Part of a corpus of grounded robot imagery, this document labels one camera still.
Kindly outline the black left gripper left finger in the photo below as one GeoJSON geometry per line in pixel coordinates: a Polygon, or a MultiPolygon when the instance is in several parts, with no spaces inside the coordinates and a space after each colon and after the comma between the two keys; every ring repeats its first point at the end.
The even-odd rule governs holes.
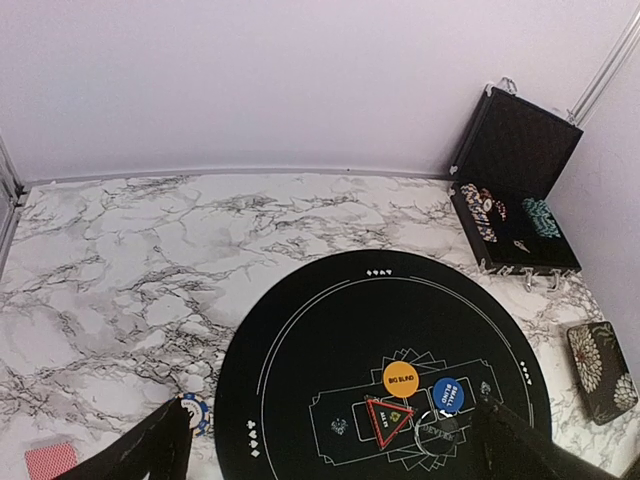
{"type": "Polygon", "coordinates": [[[169,400],[105,450],[61,479],[184,479],[192,444],[190,416],[169,400]]]}

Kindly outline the orange big blind button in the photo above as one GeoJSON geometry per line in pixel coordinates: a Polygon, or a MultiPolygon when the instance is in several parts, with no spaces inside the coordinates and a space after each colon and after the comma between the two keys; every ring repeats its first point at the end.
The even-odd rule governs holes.
{"type": "Polygon", "coordinates": [[[400,399],[413,396],[420,384],[416,369],[404,361],[393,361],[383,371],[382,381],[386,391],[400,399]]]}

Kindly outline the blue small blind button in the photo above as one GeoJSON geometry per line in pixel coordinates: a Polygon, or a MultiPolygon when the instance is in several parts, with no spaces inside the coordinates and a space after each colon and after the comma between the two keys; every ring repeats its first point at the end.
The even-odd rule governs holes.
{"type": "Polygon", "coordinates": [[[456,413],[464,405],[465,392],[458,380],[444,377],[434,384],[432,398],[438,410],[446,413],[456,413]]]}

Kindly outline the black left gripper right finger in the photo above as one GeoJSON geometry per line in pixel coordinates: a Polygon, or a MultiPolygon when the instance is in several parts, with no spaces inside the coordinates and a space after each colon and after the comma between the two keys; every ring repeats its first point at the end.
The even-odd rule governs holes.
{"type": "Polygon", "coordinates": [[[479,479],[611,479],[556,445],[491,396],[471,417],[473,469],[479,479]]]}

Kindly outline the clear round dealer button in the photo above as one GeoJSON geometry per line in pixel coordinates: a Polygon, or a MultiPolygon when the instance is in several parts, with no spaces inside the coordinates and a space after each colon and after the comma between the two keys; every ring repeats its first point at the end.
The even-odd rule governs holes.
{"type": "Polygon", "coordinates": [[[414,441],[425,455],[455,458],[469,446],[470,422],[470,414],[425,411],[415,423],[414,441]]]}

